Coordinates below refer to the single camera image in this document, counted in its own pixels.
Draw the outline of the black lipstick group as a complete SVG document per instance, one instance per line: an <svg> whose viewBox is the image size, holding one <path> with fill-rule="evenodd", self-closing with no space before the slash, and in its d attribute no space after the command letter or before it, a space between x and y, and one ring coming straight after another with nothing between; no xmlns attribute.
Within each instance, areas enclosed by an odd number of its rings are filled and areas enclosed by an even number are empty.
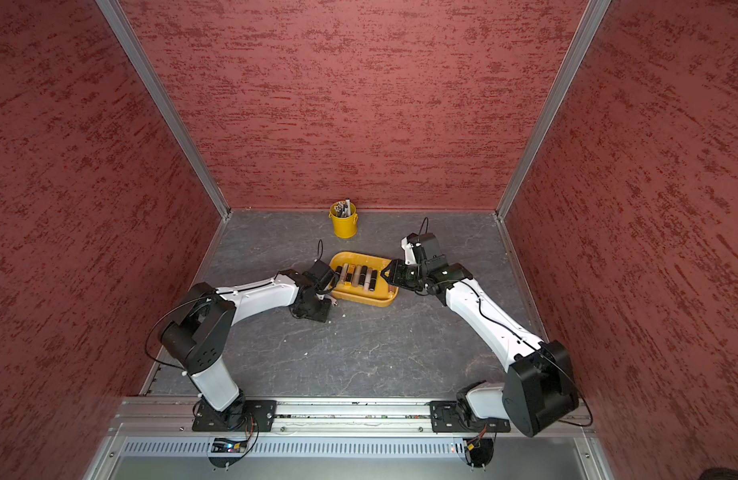
<svg viewBox="0 0 738 480"><path fill-rule="evenodd" d="M378 271L373 270L371 274L371 278L370 278L370 283L369 283L369 291L371 292L376 291L377 281L378 281Z"/></svg>

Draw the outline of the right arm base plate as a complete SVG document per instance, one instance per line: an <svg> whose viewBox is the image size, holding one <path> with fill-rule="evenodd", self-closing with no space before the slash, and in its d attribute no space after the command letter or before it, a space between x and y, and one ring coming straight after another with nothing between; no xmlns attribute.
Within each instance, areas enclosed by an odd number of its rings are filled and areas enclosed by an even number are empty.
<svg viewBox="0 0 738 480"><path fill-rule="evenodd" d="M479 418L463 401L431 401L432 429L435 433L509 433L511 424L499 418Z"/></svg>

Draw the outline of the tan lipstick tube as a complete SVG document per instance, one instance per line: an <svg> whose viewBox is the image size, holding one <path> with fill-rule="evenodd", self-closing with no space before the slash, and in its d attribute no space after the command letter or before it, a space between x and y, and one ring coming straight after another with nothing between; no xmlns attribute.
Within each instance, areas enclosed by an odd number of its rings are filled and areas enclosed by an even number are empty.
<svg viewBox="0 0 738 480"><path fill-rule="evenodd" d="M351 280L351 285L353 287L357 287L359 285L361 271L362 271L362 266L356 265L354 272L353 272L352 280Z"/></svg>

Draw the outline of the silver grey lipstick tube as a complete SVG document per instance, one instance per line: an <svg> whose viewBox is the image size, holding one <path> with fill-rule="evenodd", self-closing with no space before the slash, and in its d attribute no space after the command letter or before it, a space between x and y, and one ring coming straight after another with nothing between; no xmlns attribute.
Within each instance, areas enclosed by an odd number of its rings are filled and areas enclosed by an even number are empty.
<svg viewBox="0 0 738 480"><path fill-rule="evenodd" d="M339 282L340 283L345 283L346 282L346 278L347 278L348 272L349 272L349 264L348 263L345 263L342 266L342 268L341 268L341 273L340 273L340 278L339 278Z"/></svg>

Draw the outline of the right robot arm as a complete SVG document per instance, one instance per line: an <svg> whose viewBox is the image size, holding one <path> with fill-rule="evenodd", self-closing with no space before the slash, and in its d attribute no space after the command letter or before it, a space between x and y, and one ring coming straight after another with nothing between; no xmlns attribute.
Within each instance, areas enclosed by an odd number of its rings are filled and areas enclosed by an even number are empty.
<svg viewBox="0 0 738 480"><path fill-rule="evenodd" d="M579 407L581 395L566 347L544 341L513 320L461 265L430 270L393 260L379 275L391 286L437 297L468 323L503 366L501 384L481 382L461 392L465 421L506 420L534 437Z"/></svg>

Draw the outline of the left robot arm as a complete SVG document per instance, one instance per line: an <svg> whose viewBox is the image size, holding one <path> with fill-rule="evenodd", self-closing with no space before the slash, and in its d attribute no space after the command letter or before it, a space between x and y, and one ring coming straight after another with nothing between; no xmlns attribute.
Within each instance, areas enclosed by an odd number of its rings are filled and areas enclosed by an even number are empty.
<svg viewBox="0 0 738 480"><path fill-rule="evenodd" d="M240 286L194 285L165 317L158 339L201 394L206 405L226 413L242 403L242 392L223 359L231 329L239 322L277 308L296 318L324 323L333 305L329 296L336 273L318 261L300 273L287 269Z"/></svg>

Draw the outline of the black lipstick tube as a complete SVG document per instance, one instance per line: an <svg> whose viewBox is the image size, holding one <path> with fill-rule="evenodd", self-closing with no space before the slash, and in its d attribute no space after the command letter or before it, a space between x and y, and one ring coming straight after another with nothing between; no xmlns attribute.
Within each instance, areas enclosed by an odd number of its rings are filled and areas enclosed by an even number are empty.
<svg viewBox="0 0 738 480"><path fill-rule="evenodd" d="M369 267L366 266L366 265L364 265L362 267L362 271L361 271L361 274L360 274L360 283L361 283L363 289L364 289L364 282L365 282L365 279L366 279L366 275L367 275L368 269L369 269Z"/></svg>

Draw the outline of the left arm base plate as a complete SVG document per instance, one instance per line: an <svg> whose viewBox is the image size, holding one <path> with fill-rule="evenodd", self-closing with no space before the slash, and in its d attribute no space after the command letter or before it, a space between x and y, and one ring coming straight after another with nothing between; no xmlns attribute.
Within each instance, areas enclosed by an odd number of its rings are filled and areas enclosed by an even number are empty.
<svg viewBox="0 0 738 480"><path fill-rule="evenodd" d="M272 430L276 400L236 400L224 411L215 410L206 400L194 405L193 432L262 432Z"/></svg>

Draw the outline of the yellow plastic storage box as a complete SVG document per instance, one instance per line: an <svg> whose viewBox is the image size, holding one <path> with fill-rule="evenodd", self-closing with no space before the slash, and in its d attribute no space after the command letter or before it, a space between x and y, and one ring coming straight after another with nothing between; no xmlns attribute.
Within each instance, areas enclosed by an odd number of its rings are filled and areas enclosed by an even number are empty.
<svg viewBox="0 0 738 480"><path fill-rule="evenodd" d="M330 267L339 275L341 268L345 263L349 265L364 265L368 266L369 269L378 271L378 281L376 291L366 291L363 289L361 283L357 287L353 287L351 284L346 285L340 283L339 280L335 285L335 288L331 291L331 295L339 300L347 300L355 303L375 306L375 307L388 307L397 297L399 288L396 287L394 294L389 294L388 284L380 276L381 270L390 263L390 259L376 257L367 254L361 254L356 252L343 251L335 254L331 261Z"/></svg>

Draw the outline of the gold black square lipstick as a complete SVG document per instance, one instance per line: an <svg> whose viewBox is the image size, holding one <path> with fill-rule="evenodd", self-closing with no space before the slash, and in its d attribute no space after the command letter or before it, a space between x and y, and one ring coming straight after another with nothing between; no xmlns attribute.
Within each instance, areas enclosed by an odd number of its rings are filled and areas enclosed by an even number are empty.
<svg viewBox="0 0 738 480"><path fill-rule="evenodd" d="M354 274L355 274L355 269L356 269L356 266L355 265L349 265L349 268L347 270L347 274L346 274L346 277L345 277L345 284L346 285L352 284L353 277L354 277Z"/></svg>

